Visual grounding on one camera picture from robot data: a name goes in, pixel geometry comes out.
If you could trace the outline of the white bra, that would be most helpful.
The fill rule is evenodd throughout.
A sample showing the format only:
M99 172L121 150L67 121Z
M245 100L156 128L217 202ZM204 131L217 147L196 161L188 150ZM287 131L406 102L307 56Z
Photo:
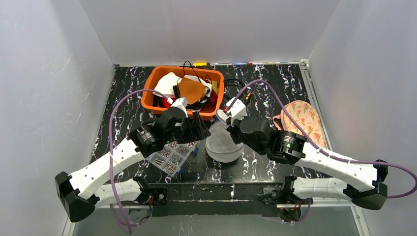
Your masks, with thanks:
M210 83L206 83L202 78L193 75L185 75L184 77L179 77L173 72L164 75L158 81L154 90L164 94L167 97L174 98L175 93L173 86L176 86L182 80L198 82L205 87L205 92L208 92L209 94L211 93L212 85Z

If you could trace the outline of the peach print mesh laundry bag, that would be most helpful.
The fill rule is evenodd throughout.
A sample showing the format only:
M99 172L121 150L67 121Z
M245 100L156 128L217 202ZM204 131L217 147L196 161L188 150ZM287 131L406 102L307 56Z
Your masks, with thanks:
M320 147L327 148L320 117L312 105L305 101L296 100L285 105L285 109L314 143ZM274 116L272 121L278 130L291 131L303 135L283 110L281 110L280 114Z

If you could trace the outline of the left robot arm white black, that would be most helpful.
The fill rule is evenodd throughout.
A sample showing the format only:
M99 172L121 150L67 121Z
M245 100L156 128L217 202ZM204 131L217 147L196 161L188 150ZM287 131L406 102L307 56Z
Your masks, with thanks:
M141 162L171 142L186 144L210 136L198 112L189 118L172 107L131 131L114 149L88 166L55 176L56 190L71 222L90 216L96 208L115 204L113 188L107 182L118 172Z

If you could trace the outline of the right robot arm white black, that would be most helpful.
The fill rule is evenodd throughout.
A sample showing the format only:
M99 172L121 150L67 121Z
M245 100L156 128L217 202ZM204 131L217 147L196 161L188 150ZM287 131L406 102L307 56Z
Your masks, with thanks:
M387 170L383 169L380 175L377 165L357 164L346 157L330 158L304 136L277 130L265 119L228 118L226 130L235 143L243 143L276 163L310 168L329 176L286 177L278 194L273 194L274 198L332 198L370 210L380 210L387 200L387 186L383 183Z

